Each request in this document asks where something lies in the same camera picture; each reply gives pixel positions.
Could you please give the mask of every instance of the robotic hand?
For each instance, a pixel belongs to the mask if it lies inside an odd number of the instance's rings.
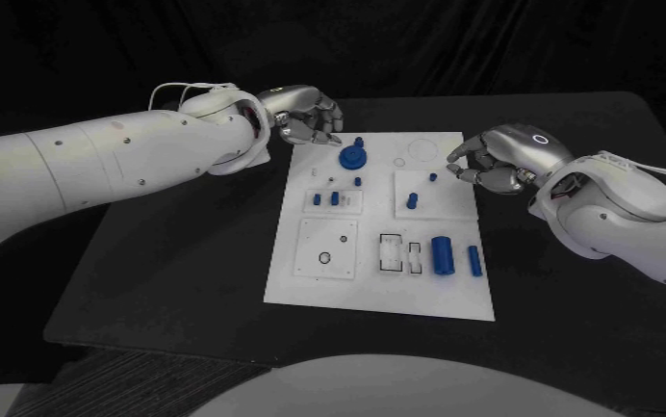
[[[151,111],[156,91],[184,87],[176,111]],[[184,99],[190,88],[208,92]],[[321,131],[316,130],[323,120]],[[37,222],[147,195],[205,171],[271,160],[271,128],[290,143],[340,145],[336,102],[304,85],[254,96],[233,84],[167,83],[148,111],[0,137],[0,242]]]
[[[467,154],[483,170],[463,169]],[[666,283],[666,185],[641,169],[659,169],[605,151],[574,159],[562,143],[529,125],[502,125],[451,152],[448,171],[497,194],[538,187],[529,211],[548,221],[562,244],[578,255],[610,254]]]

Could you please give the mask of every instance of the blue block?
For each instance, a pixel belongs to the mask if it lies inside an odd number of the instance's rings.
[[[480,277],[483,275],[481,270],[481,260],[479,259],[479,248],[470,246],[467,249],[468,252],[468,266],[471,267],[471,275]]]
[[[419,195],[417,193],[409,194],[409,200],[406,200],[406,208],[414,210],[417,208],[417,202],[419,200]]]
[[[451,239],[448,237],[438,236],[431,242],[434,273],[440,275],[453,274],[455,272],[455,266]]]

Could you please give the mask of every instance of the blue object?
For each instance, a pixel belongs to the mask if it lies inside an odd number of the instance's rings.
[[[455,272],[454,251],[448,237],[440,236],[432,239],[432,264],[435,274],[448,275]]]
[[[368,162],[368,154],[363,149],[363,139],[356,138],[353,145],[340,151],[340,165],[344,169],[360,169]]]
[[[417,208],[417,201],[419,200],[419,195],[417,193],[409,194],[409,200],[406,201],[406,208],[414,210]]]
[[[471,275],[480,277],[483,275],[481,271],[481,261],[479,260],[479,248],[470,246],[467,249],[468,252],[468,265],[471,267]]]

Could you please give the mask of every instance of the white board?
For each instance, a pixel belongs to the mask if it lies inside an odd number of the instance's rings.
[[[473,189],[470,184],[454,181],[445,171],[445,158],[463,142],[463,134],[343,133],[343,147],[353,143],[356,136],[363,138],[368,152],[368,164],[359,170],[346,170],[340,166],[340,148],[310,144],[294,146],[264,302],[493,321]],[[428,181],[431,172],[438,175],[432,183]],[[362,180],[359,187],[353,185],[356,177]],[[430,186],[438,186],[447,193],[442,195]],[[396,204],[406,204],[409,194],[396,196],[415,188],[421,188],[417,191],[419,212],[405,216]],[[355,203],[347,214],[339,213],[337,209],[331,216],[329,206],[313,211],[313,191],[321,194],[326,204],[333,192],[362,191],[362,203]],[[298,273],[301,226],[304,220],[311,219],[323,228],[327,228],[326,220],[356,223],[355,261],[347,262],[353,266],[353,278],[343,278],[350,275],[347,271],[340,277],[317,277],[314,268],[308,276],[294,275]],[[398,274],[380,272],[380,234],[401,236],[404,264]],[[437,236],[447,236],[453,241],[455,273],[451,275],[437,275],[432,271],[430,240]],[[339,239],[336,232],[330,232],[329,237]],[[409,255],[411,243],[421,244],[421,274],[409,271],[409,262],[415,258],[414,254]],[[479,247],[481,277],[471,275],[468,246]],[[308,261],[321,252],[323,245],[310,248]]]

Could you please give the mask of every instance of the white cable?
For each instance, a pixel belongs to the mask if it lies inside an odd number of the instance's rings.
[[[613,156],[615,159],[624,161],[627,164],[633,165],[634,167],[639,167],[641,169],[647,169],[649,171],[654,171],[656,173],[666,174],[666,169],[662,169],[660,167],[652,167],[650,165],[640,164],[639,162],[634,162],[630,159],[626,159],[624,157],[620,157],[618,155],[613,154],[607,150],[601,150],[600,154],[605,154]]]
[[[154,89],[150,94],[150,101],[148,101],[148,111],[153,110],[153,99],[156,98],[157,91],[163,87],[186,87],[183,90],[183,94],[180,95],[180,103],[179,103],[179,108],[180,105],[183,104],[183,98],[184,98],[184,93],[190,88],[235,88],[236,85],[233,83],[183,83],[183,82],[169,82],[169,83],[161,83]]]

